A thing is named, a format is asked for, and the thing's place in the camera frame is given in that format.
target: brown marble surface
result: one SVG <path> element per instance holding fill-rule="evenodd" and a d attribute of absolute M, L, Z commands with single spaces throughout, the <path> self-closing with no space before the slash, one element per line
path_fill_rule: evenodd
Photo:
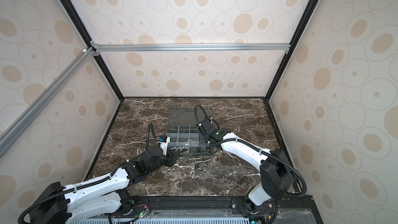
<path fill-rule="evenodd" d="M 148 122 L 156 136 L 166 133 L 172 107 L 200 104 L 212 107 L 220 126 L 260 147 L 278 147 L 261 99 L 126 99 L 90 177 L 111 172 L 144 150 Z M 184 157 L 169 172 L 163 166 L 141 183 L 128 188 L 133 196 L 235 196 L 245 195 L 260 182 L 260 174 L 234 154 L 218 151 L 200 159 Z"/>

